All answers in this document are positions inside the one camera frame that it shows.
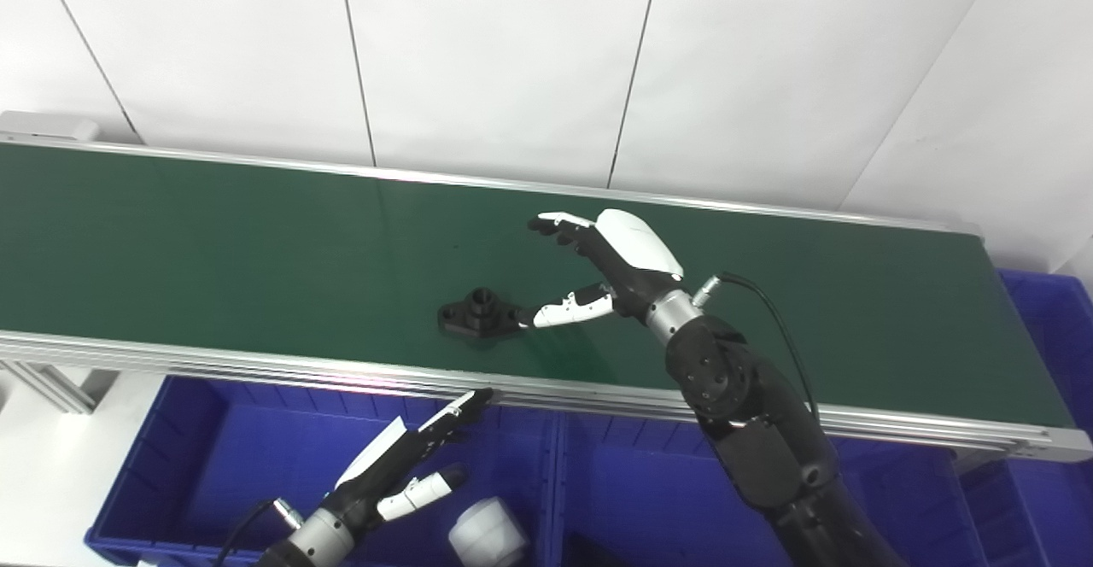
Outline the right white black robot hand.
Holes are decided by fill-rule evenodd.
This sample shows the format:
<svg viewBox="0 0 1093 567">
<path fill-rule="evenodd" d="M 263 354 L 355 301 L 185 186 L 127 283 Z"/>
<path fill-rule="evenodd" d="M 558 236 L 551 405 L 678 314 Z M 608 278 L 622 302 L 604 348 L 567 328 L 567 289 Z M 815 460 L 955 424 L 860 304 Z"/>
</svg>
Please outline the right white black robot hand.
<svg viewBox="0 0 1093 567">
<path fill-rule="evenodd" d="M 665 295 L 681 290 L 683 268 L 667 244 L 636 214 L 606 209 L 597 218 L 563 212 L 539 213 L 530 231 L 555 237 L 600 272 L 601 282 L 573 290 L 516 315 L 522 329 L 576 324 L 618 314 L 645 322 Z"/>
</svg>

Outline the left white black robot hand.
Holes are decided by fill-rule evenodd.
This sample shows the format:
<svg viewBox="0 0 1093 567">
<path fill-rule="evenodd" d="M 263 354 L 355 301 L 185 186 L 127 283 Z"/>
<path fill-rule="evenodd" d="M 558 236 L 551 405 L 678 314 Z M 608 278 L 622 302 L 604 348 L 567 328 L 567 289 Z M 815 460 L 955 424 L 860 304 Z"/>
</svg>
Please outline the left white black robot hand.
<svg viewBox="0 0 1093 567">
<path fill-rule="evenodd" d="M 469 480 L 467 466 L 454 463 L 425 476 L 413 476 L 413 470 L 480 420 L 492 400 L 494 389 L 470 389 L 415 428 L 395 417 L 359 452 L 319 507 L 360 538 L 448 497 Z"/>
</svg>

